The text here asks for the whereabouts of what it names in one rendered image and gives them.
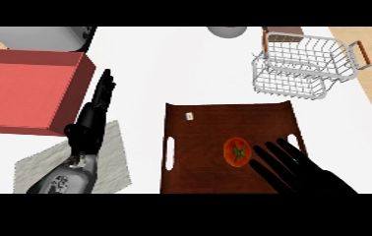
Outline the grey round object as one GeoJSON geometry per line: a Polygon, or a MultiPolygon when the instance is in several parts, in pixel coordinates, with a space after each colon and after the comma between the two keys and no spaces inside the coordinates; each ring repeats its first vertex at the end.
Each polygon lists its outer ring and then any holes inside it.
{"type": "Polygon", "coordinates": [[[245,33],[247,27],[208,27],[208,31],[222,38],[235,38],[245,33]]]}

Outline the red tomato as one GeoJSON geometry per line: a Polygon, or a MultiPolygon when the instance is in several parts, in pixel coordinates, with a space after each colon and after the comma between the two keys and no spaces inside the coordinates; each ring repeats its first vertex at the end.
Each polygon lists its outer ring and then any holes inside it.
{"type": "Polygon", "coordinates": [[[228,139],[225,143],[225,159],[232,167],[244,167],[251,158],[251,147],[241,137],[228,139]]]}

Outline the brown wooden block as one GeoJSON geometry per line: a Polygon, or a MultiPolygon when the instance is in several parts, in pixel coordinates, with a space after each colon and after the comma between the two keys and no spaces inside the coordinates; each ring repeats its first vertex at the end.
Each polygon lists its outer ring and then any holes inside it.
{"type": "Polygon", "coordinates": [[[265,27],[265,42],[300,42],[303,29],[300,27],[265,27]]]}

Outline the grey metal sink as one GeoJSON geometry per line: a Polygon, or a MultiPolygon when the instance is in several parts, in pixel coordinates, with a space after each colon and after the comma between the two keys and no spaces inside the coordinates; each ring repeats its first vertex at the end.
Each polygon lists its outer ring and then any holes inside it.
{"type": "Polygon", "coordinates": [[[9,49],[86,52],[96,27],[0,27],[9,49]]]}

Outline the brown wooden tray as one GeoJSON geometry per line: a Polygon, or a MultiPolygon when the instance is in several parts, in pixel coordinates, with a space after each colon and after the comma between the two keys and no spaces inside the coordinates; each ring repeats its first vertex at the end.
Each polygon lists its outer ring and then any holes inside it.
{"type": "Polygon", "coordinates": [[[272,194],[275,189],[247,163],[225,159],[228,139],[254,146],[301,135],[293,104],[166,105],[164,138],[175,141],[175,164],[161,169],[163,194],[272,194]]]}

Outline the red box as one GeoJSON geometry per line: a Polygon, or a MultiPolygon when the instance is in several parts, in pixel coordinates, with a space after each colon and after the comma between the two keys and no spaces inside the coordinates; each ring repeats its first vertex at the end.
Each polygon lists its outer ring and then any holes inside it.
{"type": "Polygon", "coordinates": [[[83,52],[0,50],[0,133],[62,136],[96,66],[83,52]]]}

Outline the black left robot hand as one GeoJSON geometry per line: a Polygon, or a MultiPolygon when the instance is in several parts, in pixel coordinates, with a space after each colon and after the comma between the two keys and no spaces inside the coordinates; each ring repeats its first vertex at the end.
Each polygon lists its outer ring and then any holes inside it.
{"type": "Polygon", "coordinates": [[[73,155],[96,155],[99,153],[115,85],[111,70],[107,69],[96,85],[92,100],[83,106],[77,121],[74,124],[68,124],[64,129],[73,155]]]}

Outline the grey cloth placemat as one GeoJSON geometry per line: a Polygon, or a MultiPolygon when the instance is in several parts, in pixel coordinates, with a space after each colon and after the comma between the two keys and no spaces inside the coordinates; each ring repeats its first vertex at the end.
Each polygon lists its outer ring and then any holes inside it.
{"type": "MultiPolygon", "coordinates": [[[[68,142],[21,159],[15,164],[14,193],[25,194],[33,184],[70,156],[68,142]]],[[[120,122],[107,125],[104,145],[98,156],[98,180],[93,194],[114,194],[132,184],[120,122]]]]}

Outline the pale wooden board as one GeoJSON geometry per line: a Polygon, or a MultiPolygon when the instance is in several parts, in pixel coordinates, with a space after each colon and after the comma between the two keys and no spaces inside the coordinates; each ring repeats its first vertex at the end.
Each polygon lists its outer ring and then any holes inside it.
{"type": "MultiPolygon", "coordinates": [[[[366,64],[363,54],[368,54],[372,63],[372,27],[330,27],[332,36],[346,44],[356,40],[362,42],[365,51],[361,51],[359,45],[353,46],[353,51],[359,66],[366,64]]],[[[358,72],[358,82],[372,103],[372,67],[358,72]]]]}

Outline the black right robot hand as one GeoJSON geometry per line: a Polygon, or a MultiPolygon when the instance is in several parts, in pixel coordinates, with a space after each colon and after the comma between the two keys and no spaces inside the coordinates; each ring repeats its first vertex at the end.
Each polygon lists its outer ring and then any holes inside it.
{"type": "Polygon", "coordinates": [[[250,161],[250,166],[279,194],[358,194],[340,177],[324,170],[282,138],[265,145],[254,146],[253,150],[270,169],[256,159],[250,161]]]}

